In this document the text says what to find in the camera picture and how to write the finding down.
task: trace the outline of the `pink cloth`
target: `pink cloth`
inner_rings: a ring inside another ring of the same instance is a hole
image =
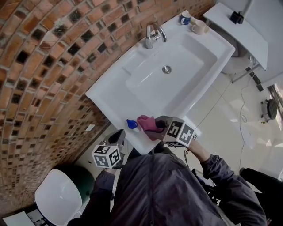
[[[142,127],[143,131],[146,132],[147,130],[153,131],[153,132],[161,132],[163,129],[158,128],[155,124],[155,119],[153,116],[148,117],[146,115],[141,115],[140,117],[137,118],[138,124]],[[153,136],[147,136],[152,140],[155,141],[157,138]]]

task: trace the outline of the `bottle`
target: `bottle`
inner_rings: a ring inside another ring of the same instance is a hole
[[[128,127],[130,129],[133,129],[135,132],[140,132],[141,127],[135,120],[129,120],[127,119]]]

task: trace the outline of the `drain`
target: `drain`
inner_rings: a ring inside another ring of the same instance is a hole
[[[163,71],[163,73],[165,73],[165,74],[170,74],[171,71],[172,71],[172,69],[171,69],[170,66],[164,65],[163,68],[162,68],[162,71]]]

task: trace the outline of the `hand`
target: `hand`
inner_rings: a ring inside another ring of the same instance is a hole
[[[194,156],[200,161],[205,162],[209,159],[210,153],[208,153],[196,140],[192,139],[188,149],[194,154]]]
[[[104,169],[104,171],[107,172],[107,173],[111,173],[111,174],[115,175],[117,170],[116,169]]]

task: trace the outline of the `beige mug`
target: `beige mug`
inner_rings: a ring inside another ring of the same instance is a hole
[[[205,28],[206,28],[206,24],[201,21],[201,20],[197,20],[195,22],[195,25],[191,28],[193,32],[195,32],[196,34],[203,34],[205,32]]]

